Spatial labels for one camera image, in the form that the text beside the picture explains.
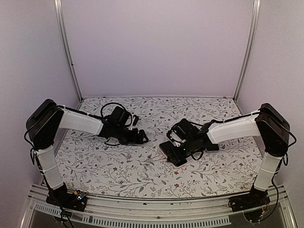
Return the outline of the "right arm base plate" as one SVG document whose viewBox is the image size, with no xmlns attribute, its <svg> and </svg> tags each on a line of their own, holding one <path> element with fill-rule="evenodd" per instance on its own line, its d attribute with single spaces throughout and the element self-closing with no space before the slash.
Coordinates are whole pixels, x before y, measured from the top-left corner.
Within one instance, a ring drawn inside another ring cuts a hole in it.
<svg viewBox="0 0 304 228">
<path fill-rule="evenodd" d="M 270 203 L 267 191 L 251 191 L 229 198 L 228 206 L 233 212 L 260 207 Z"/>
</svg>

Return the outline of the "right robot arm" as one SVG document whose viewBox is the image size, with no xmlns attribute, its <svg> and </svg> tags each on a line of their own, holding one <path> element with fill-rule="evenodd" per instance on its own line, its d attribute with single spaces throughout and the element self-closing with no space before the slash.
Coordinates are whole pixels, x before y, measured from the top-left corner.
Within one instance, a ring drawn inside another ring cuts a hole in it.
<svg viewBox="0 0 304 228">
<path fill-rule="evenodd" d="M 219 150 L 219 143 L 249 136 L 260 136 L 265 154 L 251 193 L 246 195 L 249 207 L 264 199 L 272 179 L 278 173 L 293 136 L 287 120 L 269 103 L 249 114 L 227 120 L 212 120 L 204 125 L 182 119 L 168 132 L 169 140 L 160 144 L 167 161 L 179 167 L 193 154 Z"/>
</svg>

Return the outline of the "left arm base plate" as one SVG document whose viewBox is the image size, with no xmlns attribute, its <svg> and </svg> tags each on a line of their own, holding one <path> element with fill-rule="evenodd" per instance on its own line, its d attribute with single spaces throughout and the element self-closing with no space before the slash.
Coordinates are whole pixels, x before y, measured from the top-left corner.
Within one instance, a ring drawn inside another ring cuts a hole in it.
<svg viewBox="0 0 304 228">
<path fill-rule="evenodd" d="M 84 212 L 87 205 L 87 197 L 68 192 L 49 192 L 46 203 L 61 206 L 64 209 L 72 209 Z"/>
</svg>

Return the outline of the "black phone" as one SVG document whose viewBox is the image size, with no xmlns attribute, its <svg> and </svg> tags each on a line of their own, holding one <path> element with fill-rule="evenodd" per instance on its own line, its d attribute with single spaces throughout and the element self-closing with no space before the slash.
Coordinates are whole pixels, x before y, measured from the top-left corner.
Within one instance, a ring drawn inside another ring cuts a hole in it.
<svg viewBox="0 0 304 228">
<path fill-rule="evenodd" d="M 180 167 L 187 162 L 185 150 L 175 146 L 172 142 L 167 141 L 159 145 L 161 151 L 166 155 L 167 161 L 175 167 Z"/>
<path fill-rule="evenodd" d="M 217 152 L 219 151 L 219 145 L 218 144 L 211 144 L 206 147 L 205 151 L 207 152 Z"/>
</svg>

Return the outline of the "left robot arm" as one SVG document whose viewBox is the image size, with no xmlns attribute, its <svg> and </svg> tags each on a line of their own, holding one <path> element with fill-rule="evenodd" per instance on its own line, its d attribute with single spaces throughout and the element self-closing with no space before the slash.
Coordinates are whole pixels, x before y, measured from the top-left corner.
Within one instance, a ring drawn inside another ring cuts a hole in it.
<svg viewBox="0 0 304 228">
<path fill-rule="evenodd" d="M 49 187 L 49 194 L 60 206 L 67 206 L 71 197 L 56 163 L 54 139 L 58 129 L 70 129 L 105 138 L 114 138 L 118 145 L 144 144 L 148 137 L 135 127 L 139 118 L 119 103 L 110 115 L 93 115 L 45 100 L 26 121 L 24 139 L 31 145 L 33 163 Z"/>
</svg>

